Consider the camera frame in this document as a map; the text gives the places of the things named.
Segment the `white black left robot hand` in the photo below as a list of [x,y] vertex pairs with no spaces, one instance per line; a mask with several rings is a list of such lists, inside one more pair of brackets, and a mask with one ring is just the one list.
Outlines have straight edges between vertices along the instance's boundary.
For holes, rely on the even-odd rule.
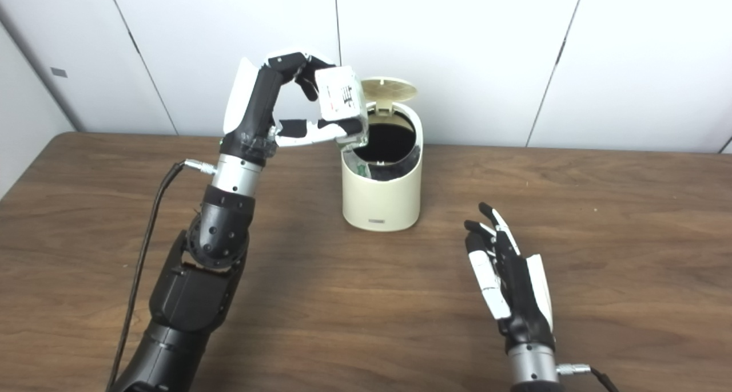
[[[275,118],[280,90],[290,82],[318,103],[318,119]],[[280,147],[328,141],[343,151],[369,141],[363,87],[351,67],[303,51],[271,53],[261,66],[241,59],[226,106],[221,154],[262,164]]]

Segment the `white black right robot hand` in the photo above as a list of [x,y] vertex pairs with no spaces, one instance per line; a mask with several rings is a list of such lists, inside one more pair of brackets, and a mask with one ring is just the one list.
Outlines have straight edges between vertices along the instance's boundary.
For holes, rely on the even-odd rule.
[[489,224],[464,222],[466,252],[479,291],[506,340],[506,350],[523,343],[556,350],[551,293],[541,254],[523,256],[499,212],[485,202],[478,209]]

